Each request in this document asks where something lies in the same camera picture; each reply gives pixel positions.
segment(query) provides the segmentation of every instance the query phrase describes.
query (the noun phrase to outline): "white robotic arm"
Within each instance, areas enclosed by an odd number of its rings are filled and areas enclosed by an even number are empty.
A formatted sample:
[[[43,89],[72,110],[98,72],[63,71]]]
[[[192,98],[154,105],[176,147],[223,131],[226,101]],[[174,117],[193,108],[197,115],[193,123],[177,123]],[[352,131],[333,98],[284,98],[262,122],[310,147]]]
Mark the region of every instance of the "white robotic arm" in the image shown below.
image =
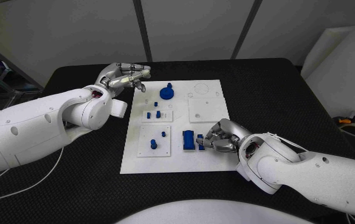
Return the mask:
[[[251,134],[222,119],[197,144],[236,152],[236,171],[270,194],[287,185],[316,204],[355,214],[355,160],[317,152],[297,154],[270,133]]]
[[[124,87],[144,92],[141,77],[150,77],[148,66],[114,63],[101,71],[94,85],[0,111],[0,171],[49,155],[99,129],[109,115],[122,118],[127,104],[112,98]]]

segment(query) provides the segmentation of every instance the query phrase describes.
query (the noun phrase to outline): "robotic hand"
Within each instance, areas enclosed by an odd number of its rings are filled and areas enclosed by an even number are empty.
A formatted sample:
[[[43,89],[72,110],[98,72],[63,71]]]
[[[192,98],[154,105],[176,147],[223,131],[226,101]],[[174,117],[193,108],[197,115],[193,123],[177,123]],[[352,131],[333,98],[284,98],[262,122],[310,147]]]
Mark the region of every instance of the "robotic hand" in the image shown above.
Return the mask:
[[[281,140],[304,150],[296,153]],[[252,134],[228,119],[196,143],[238,153],[236,171],[270,194],[287,185],[316,204],[355,214],[355,160],[307,151],[271,133]]]
[[[150,78],[148,66],[112,63],[94,85],[0,111],[0,171],[49,155],[99,129],[109,115],[122,118],[127,104],[112,98],[124,87],[145,91],[141,77]]]

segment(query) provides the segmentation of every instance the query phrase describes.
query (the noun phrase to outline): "robotic arm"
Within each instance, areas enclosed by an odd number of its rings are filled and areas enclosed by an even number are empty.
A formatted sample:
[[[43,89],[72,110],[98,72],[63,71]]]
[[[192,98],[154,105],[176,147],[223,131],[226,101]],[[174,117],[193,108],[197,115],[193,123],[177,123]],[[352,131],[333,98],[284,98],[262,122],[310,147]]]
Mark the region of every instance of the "robotic arm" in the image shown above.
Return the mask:
[[[297,154],[281,140],[304,152]],[[271,133],[252,134],[228,119],[196,143],[238,153],[236,171],[268,194],[287,185],[313,203],[355,214],[355,160],[310,152]]]
[[[127,104],[112,99],[124,87],[145,87],[150,67],[112,63],[94,85],[39,98],[0,111],[0,171],[40,159],[99,129],[109,115],[122,118]]]

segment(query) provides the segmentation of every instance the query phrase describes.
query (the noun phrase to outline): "black table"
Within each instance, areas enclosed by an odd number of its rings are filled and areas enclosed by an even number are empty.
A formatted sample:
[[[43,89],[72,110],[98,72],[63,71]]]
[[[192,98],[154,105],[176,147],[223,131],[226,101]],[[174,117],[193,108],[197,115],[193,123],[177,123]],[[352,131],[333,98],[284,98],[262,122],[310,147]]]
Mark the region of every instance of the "black table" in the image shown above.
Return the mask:
[[[219,79],[229,118],[254,133],[277,133],[311,151],[353,158],[355,151],[288,60],[143,64],[151,66],[148,81]],[[92,84],[105,66],[59,68],[43,95]],[[233,171],[119,175],[132,93],[132,89],[125,89],[118,96],[128,103],[124,119],[109,117],[98,131],[65,147],[46,180],[29,191],[0,200],[1,223],[112,223],[161,203],[203,198],[254,203],[304,219],[336,212],[309,202],[287,186],[268,195]],[[59,151],[11,169],[0,179],[1,195],[33,185],[57,156]]]

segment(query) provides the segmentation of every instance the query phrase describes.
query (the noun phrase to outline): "white wall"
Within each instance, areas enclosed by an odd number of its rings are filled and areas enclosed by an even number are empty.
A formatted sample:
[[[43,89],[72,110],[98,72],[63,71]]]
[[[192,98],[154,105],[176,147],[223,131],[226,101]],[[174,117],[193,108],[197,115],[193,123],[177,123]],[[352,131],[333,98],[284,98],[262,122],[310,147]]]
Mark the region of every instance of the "white wall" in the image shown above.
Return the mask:
[[[229,59],[254,0],[141,0],[153,61]]]
[[[144,62],[132,0],[1,3],[0,53],[43,86],[62,66]]]
[[[355,0],[262,0],[236,58],[301,65],[324,28],[355,25]]]

